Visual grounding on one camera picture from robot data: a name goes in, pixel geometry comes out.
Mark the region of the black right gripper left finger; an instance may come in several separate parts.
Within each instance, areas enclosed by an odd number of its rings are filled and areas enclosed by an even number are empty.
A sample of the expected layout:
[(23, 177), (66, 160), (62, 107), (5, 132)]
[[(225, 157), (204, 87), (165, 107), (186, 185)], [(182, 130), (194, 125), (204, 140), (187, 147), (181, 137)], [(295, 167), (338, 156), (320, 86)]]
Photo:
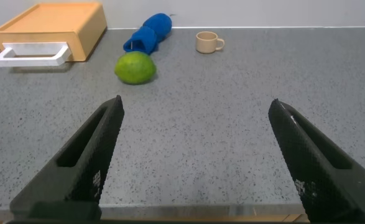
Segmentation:
[(120, 96), (101, 104), (11, 201), (14, 218), (100, 218), (123, 117)]

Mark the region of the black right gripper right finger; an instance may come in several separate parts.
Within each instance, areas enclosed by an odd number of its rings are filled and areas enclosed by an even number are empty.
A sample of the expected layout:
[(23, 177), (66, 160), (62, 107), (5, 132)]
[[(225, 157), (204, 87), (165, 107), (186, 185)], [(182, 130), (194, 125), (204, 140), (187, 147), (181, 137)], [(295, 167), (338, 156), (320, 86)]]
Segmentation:
[(308, 219), (365, 223), (365, 168), (292, 106), (274, 99), (268, 115)]

